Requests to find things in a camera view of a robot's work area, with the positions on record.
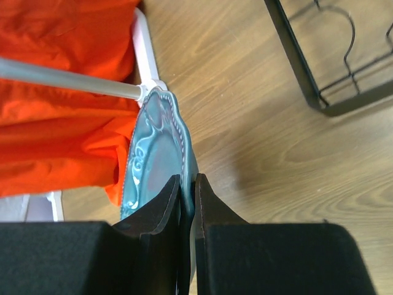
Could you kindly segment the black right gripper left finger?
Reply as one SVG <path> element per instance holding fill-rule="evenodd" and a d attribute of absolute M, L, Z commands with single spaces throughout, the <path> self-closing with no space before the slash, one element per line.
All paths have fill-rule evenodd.
<path fill-rule="evenodd" d="M 180 176 L 172 175 L 147 204 L 113 228 L 131 238 L 122 269 L 127 294 L 176 294 L 180 258 Z"/>

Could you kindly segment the teal scalloped ceramic plate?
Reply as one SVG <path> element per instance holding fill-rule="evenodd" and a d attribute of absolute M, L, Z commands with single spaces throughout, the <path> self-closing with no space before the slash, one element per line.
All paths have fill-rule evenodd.
<path fill-rule="evenodd" d="M 176 294 L 189 293 L 196 269 L 192 186 L 197 174 L 191 136 L 180 115 L 177 99 L 173 93 L 155 87 L 143 100 L 132 134 L 120 217 L 131 220 L 140 216 L 171 176 L 180 177 L 176 216 L 181 249 L 175 254 L 180 262 Z"/>

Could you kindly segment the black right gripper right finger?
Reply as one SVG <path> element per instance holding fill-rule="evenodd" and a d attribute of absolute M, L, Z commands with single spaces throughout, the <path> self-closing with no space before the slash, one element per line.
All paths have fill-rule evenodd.
<path fill-rule="evenodd" d="M 214 193 L 207 176 L 195 182 L 198 294 L 255 293 L 255 228 Z"/>

